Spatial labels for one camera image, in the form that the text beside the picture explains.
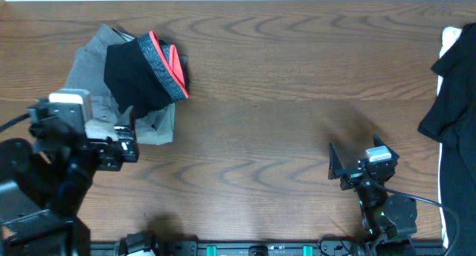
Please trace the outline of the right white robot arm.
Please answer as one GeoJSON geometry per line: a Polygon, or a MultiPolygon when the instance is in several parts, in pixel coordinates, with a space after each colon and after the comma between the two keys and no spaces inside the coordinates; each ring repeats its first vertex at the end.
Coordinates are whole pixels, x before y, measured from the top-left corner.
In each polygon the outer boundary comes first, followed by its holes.
{"type": "Polygon", "coordinates": [[[399,155],[377,135],[357,166],[345,168],[333,144],[329,145],[328,179],[338,179],[343,191],[359,198],[361,221],[369,237],[354,243],[349,255],[415,255],[411,235],[417,232],[417,204],[409,196],[390,193],[385,183],[396,173],[399,155]]]}

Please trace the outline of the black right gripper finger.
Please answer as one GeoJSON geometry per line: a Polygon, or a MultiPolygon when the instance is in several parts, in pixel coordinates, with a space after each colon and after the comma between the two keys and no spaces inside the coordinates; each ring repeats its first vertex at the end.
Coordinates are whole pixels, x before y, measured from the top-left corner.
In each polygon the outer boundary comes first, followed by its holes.
{"type": "Polygon", "coordinates": [[[337,154],[335,146],[329,143],[329,170],[328,179],[340,179],[343,176],[344,168],[337,154]]]}
{"type": "Polygon", "coordinates": [[[374,147],[386,147],[388,150],[390,149],[376,133],[373,134],[373,144],[374,147]]]}

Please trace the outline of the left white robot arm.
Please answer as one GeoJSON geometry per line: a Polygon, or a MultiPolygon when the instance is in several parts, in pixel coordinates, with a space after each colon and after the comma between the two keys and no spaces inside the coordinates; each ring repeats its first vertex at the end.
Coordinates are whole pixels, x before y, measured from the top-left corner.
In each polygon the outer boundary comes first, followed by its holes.
{"type": "Polygon", "coordinates": [[[139,152],[132,109],[112,129],[86,135],[85,105],[40,99],[2,130],[29,119],[34,143],[1,143],[1,254],[90,255],[90,230],[77,212],[99,170],[119,171],[139,152]]]}

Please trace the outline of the black leggings red waistband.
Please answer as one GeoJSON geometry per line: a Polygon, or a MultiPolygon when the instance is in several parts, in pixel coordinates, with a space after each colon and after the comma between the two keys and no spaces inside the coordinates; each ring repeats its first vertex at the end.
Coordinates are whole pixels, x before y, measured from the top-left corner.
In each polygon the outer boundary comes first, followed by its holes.
{"type": "Polygon", "coordinates": [[[177,47],[153,31],[108,46],[103,80],[118,111],[133,108],[136,118],[189,98],[177,47]]]}

